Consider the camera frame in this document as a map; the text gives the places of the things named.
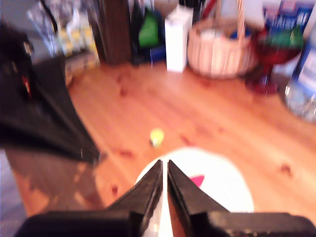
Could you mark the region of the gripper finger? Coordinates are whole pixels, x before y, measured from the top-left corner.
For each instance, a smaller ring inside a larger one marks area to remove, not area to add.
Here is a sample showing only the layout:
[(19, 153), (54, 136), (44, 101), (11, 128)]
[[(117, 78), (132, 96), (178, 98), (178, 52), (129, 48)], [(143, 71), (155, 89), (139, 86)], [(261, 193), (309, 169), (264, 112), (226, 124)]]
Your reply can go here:
[(128, 211), (132, 216), (132, 226), (145, 229), (153, 215), (162, 192), (163, 164), (159, 159), (150, 170), (117, 201), (109, 210)]
[(204, 215), (210, 211), (227, 212), (226, 208), (203, 192), (171, 160), (167, 163), (167, 183), (180, 216), (186, 222), (191, 222), (193, 217)]
[(37, 100), (28, 99), (20, 86), (2, 86), (0, 145), (48, 150), (79, 161), (96, 161), (96, 145), (64, 85), (40, 86)]
[(98, 160), (99, 150), (81, 122), (65, 82), (65, 60), (50, 58), (34, 65), (41, 96), (41, 135), (55, 149), (76, 160)]

